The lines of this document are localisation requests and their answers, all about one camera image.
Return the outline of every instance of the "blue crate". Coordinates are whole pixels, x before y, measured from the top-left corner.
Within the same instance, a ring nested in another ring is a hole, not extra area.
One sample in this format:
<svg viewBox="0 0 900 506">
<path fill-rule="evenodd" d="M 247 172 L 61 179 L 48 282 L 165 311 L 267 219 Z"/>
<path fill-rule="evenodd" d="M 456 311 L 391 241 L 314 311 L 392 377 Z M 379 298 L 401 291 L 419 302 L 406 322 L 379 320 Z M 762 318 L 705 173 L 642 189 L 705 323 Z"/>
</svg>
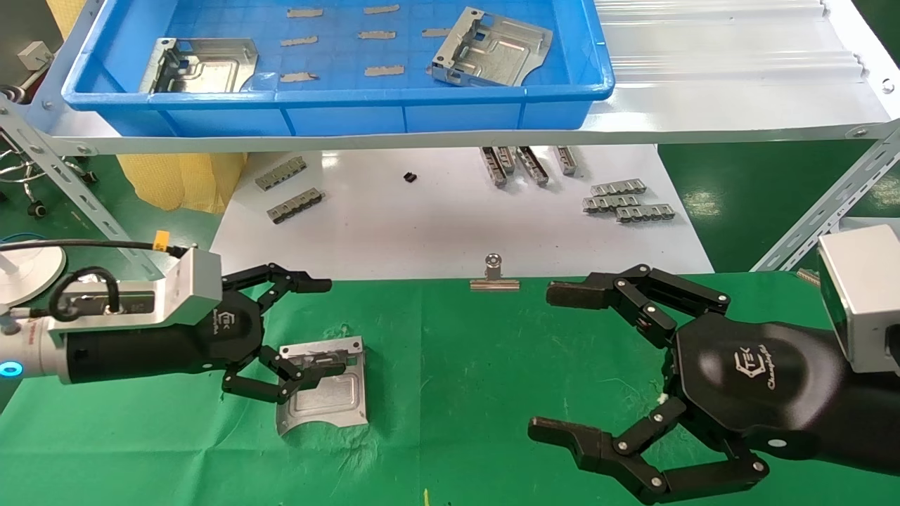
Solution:
<svg viewBox="0 0 900 506">
<path fill-rule="evenodd" d="M 395 4 L 396 12 L 363 13 L 364 6 Z M 553 30 L 546 61 L 522 86 L 458 87 L 426 74 L 443 38 L 422 31 L 452 27 L 466 6 Z M 312 7 L 324 14 L 287 17 L 289 8 Z M 357 38 L 370 30 L 397 37 Z M 319 41 L 281 46 L 310 35 Z M 164 36 L 253 39 L 260 55 L 254 91 L 135 93 Z M 364 75 L 366 67 L 392 65 L 405 73 Z M 319 80 L 279 81 L 301 71 Z M 592 0 L 106 0 L 63 97 L 126 136 L 330 136 L 576 129 L 614 85 Z"/>
</svg>

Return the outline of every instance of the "green mat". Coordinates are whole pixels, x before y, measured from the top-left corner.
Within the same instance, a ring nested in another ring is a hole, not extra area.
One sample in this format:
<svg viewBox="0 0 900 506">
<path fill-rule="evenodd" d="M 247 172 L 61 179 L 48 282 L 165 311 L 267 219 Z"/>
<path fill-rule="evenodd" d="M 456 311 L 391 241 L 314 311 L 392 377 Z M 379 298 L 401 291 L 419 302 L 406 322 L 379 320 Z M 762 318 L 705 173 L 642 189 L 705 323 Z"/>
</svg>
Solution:
<svg viewBox="0 0 900 506">
<path fill-rule="evenodd" d="M 789 274 L 695 279 L 730 294 L 736 320 L 826 325 L 816 290 Z M 221 395 L 221 372 L 26 381 L 0 416 L 0 505 L 637 504 L 526 426 L 537 415 L 623 430 L 655 405 L 662 353 L 614 312 L 548 306 L 546 283 L 473 294 L 464 280 L 353 282 L 284 298 L 269 344 L 363 336 L 363 427 L 279 438 L 275 408 Z M 721 459 L 680 429 L 647 455 Z M 767 461 L 754 490 L 698 502 L 896 502 L 895 477 Z"/>
</svg>

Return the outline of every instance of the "metal connector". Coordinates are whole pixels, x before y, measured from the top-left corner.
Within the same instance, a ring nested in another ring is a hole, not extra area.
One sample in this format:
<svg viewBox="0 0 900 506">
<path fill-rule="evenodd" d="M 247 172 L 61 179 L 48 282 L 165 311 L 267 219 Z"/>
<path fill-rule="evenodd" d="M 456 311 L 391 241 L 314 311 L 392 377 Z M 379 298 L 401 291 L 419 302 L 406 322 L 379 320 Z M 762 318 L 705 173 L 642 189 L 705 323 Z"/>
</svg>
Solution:
<svg viewBox="0 0 900 506">
<path fill-rule="evenodd" d="M 647 191 L 647 185 L 640 179 L 628 179 L 626 181 L 616 181 L 614 183 L 604 183 L 602 185 L 594 185 L 590 188 L 590 194 L 597 197 L 605 197 L 608 195 L 624 195 L 624 194 L 642 194 Z"/>
</svg>

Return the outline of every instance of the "cable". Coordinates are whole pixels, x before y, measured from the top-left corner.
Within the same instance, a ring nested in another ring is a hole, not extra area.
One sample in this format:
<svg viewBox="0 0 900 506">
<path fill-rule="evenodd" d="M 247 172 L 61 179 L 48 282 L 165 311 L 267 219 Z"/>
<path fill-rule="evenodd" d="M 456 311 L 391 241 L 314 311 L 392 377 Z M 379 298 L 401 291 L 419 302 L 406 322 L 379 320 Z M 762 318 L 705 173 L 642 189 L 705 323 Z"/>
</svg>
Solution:
<svg viewBox="0 0 900 506">
<path fill-rule="evenodd" d="M 18 233 L 18 234 L 13 234 L 13 235 L 10 235 L 10 236 L 6 236 L 6 237 L 0 239 L 0 242 L 9 242 L 10 240 L 13 240 L 13 239 L 16 239 L 16 238 L 19 238 L 19 237 L 36 237 L 36 238 L 38 238 L 38 239 L 46 239 L 46 237 L 44 237 L 44 236 L 42 236 L 42 235 L 40 235 L 40 234 L 36 234 L 36 233 L 33 233 L 33 232 L 22 232 L 22 233 Z"/>
<path fill-rule="evenodd" d="M 149 242 L 134 242 L 130 240 L 50 239 L 0 244 L 0 253 L 3 253 L 4 251 L 15 251 L 17 249 L 52 248 L 54 246 L 90 246 L 94 248 L 148 249 L 155 251 L 153 245 Z M 187 251 L 188 248 L 182 248 L 181 246 L 166 247 L 166 253 L 175 258 L 183 257 Z"/>
<path fill-rule="evenodd" d="M 109 312 L 117 313 L 122 309 L 119 305 L 119 285 L 116 283 L 113 274 L 102 267 L 85 267 L 67 274 L 66 277 L 56 285 L 56 288 L 53 289 L 53 293 L 50 294 L 49 307 L 47 309 L 49 315 L 56 321 L 75 321 L 81 316 L 78 314 L 78 310 L 71 306 L 66 308 L 66 312 L 60 310 L 59 299 L 62 298 L 63 292 L 66 291 L 66 288 L 68 288 L 69 285 L 77 282 L 79 277 L 87 276 L 89 274 L 99 276 L 106 283 L 106 296 Z"/>
</svg>

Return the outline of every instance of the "metal clip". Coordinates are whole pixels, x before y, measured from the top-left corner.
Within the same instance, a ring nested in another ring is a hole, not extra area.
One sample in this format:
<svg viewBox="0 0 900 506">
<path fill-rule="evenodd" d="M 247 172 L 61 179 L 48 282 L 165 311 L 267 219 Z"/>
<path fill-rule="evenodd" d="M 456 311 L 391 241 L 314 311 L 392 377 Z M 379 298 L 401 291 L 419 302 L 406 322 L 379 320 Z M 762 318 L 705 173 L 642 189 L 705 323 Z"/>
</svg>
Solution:
<svg viewBox="0 0 900 506">
<path fill-rule="evenodd" d="M 485 259 L 484 279 L 469 281 L 469 288 L 473 292 L 517 292 L 519 283 L 517 279 L 503 279 L 500 266 L 503 259 L 497 253 L 489 254 Z"/>
</svg>

